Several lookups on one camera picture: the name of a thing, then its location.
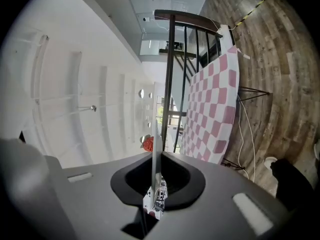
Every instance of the small round light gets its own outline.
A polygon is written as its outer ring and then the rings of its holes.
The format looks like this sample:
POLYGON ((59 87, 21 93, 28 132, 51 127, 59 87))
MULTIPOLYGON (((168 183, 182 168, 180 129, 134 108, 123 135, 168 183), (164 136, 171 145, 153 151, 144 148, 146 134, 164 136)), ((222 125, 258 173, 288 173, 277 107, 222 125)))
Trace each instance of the small round light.
POLYGON ((145 96, 145 91, 144 91, 144 89, 141 89, 141 90, 139 91, 138 95, 139 95, 139 97, 140 97, 141 99, 143 99, 144 96, 145 96))

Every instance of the metal pole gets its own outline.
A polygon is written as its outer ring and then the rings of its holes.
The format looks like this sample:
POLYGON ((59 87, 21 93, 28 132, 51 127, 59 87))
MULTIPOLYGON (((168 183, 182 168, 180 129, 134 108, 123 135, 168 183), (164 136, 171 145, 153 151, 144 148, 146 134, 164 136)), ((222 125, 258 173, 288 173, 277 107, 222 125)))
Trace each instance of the metal pole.
MULTIPOLYGON (((178 62, 178 64, 180 65, 181 70, 184 71, 184 67, 182 66, 182 64, 181 64, 180 60, 178 59, 178 57, 177 57, 176 55, 174 55, 174 58, 175 58, 176 62, 178 62)), ((188 82, 189 82, 189 84, 190 84, 190 78, 188 77, 188 75, 186 76, 186 78, 188 79, 188 82)))
POLYGON ((194 73, 197 73, 195 66, 192 64, 191 60, 189 59, 189 56, 187 56, 186 58, 187 58, 188 62, 190 63, 191 67, 193 68, 194 73))
POLYGON ((238 102, 243 102, 243 101, 251 100, 251 99, 258 98, 258 97, 265 96, 265 95, 269 95, 269 93, 264 93, 264 94, 261 94, 261 95, 257 95, 257 96, 253 96, 253 97, 249 97, 249 98, 240 99, 240 100, 238 100, 238 102))
POLYGON ((168 115, 169 115, 169 117, 173 117, 173 116, 186 117, 186 116, 187 116, 187 112, 180 112, 180 111, 172 111, 172 110, 169 110, 168 115))
POLYGON ((169 115, 169 125, 171 125, 171 118, 172 116, 170 116, 170 111, 174 110, 174 98, 171 97, 171 101, 170 101, 170 110, 168 111, 168 115, 169 115))
POLYGON ((209 46, 209 37, 208 32, 205 32, 205 38, 206 38, 206 59, 208 61, 207 65, 210 63, 210 46, 209 46))
POLYGON ((199 37, 198 30, 195 29, 195 41, 196 41, 196 72, 199 72, 199 37))
MULTIPOLYGON (((185 61, 185 59, 184 59, 184 57, 182 55, 180 55, 180 58, 181 58, 181 60, 185 61)), ((186 65, 186 69, 188 70, 188 72, 190 74, 190 77, 192 77, 193 75, 192 75, 192 72, 191 72, 188 64, 186 65)))
POLYGON ((269 92, 267 92, 267 91, 265 91, 265 90, 259 90, 259 89, 254 89, 254 88, 245 87, 245 86, 239 86, 239 88, 243 88, 243 89, 258 91, 258 92, 260 92, 260 93, 269 94, 269 92))
POLYGON ((216 48, 216 54, 219 57, 219 47, 218 47, 218 43, 219 43, 219 37, 215 36, 215 48, 216 48))
POLYGON ((262 93, 262 91, 259 90, 246 90, 246 89, 239 89, 239 92, 248 92, 248 93, 262 93))
MULTIPOLYGON (((183 82, 182 82, 182 95, 181 95, 181 103, 180 103, 180 113, 184 108, 184 98, 185 98, 185 87, 186 87, 186 75, 187 75, 187 27, 184 27, 184 60, 183 60, 183 82)), ((176 147, 178 143, 179 130, 181 123, 181 115, 179 115, 178 127, 176 129, 175 142, 173 153, 176 152, 176 147)))
POLYGON ((168 59, 166 63, 166 76, 165 76, 165 91, 164 91, 164 103, 163 103, 163 116, 162 116, 162 150, 165 150, 167 129, 168 129, 168 111, 171 99, 171 85, 172 85, 172 72, 174 68, 174 53, 175 53, 175 15, 170 15, 169 23, 169 43, 168 43, 168 59))

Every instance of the checkered pattern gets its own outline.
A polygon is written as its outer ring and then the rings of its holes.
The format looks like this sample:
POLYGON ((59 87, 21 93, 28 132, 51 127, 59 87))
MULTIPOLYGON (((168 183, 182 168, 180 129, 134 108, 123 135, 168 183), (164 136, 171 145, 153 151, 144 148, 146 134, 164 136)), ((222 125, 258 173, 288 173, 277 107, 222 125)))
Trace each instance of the checkered pattern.
POLYGON ((191 78, 181 154, 221 163, 236 113, 237 53, 233 46, 191 78))

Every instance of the white wall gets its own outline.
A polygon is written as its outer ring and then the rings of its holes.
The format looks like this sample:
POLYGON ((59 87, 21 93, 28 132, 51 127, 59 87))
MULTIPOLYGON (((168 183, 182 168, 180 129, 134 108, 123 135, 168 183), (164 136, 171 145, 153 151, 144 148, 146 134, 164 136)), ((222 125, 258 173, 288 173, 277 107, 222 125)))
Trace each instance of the white wall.
MULTIPOLYGON (((166 55, 158 55, 156 57, 166 59, 166 55)), ((143 61, 142 67, 147 76, 153 82, 159 84, 166 83, 166 72, 167 72, 167 62, 160 61, 143 61)), ((180 65, 176 60, 173 61, 173 72, 172 72, 172 86, 171 86, 171 95, 174 99, 174 102, 177 108, 180 108, 181 96, 182 96, 182 86, 183 86, 183 77, 184 72, 181 70, 180 65)), ((190 92, 190 85, 188 80, 185 81, 185 90, 184 90, 184 100, 183 100, 183 111, 187 111, 188 108, 188 96, 190 92)))
MULTIPOLYGON (((192 31, 191 28, 187 29, 187 36, 190 35, 191 31, 192 31)), ((168 41, 169 40, 169 31, 167 31, 166 33, 143 33, 142 40, 168 41)), ((175 27, 174 41, 179 42, 179 43, 185 42, 184 30, 182 27, 175 27)))
POLYGON ((154 96, 165 96, 165 90, 166 90, 166 86, 164 83, 160 83, 160 82, 155 82, 155 91, 154 91, 154 96))
POLYGON ((158 55, 160 41, 146 40, 141 42, 140 55, 158 55))
POLYGON ((95 0, 139 55, 142 29, 130 0, 95 0))
POLYGON ((23 131, 27 143, 64 168, 142 153, 139 139, 152 132, 154 85, 110 19, 86 1, 90 6, 33 0, 1 51, 1 75, 16 82, 4 89, 17 111, 1 107, 1 126, 16 122, 10 137, 23 131), (91 105, 96 112, 81 111, 91 105))
POLYGON ((167 62, 167 55, 140 55, 141 62, 167 62))

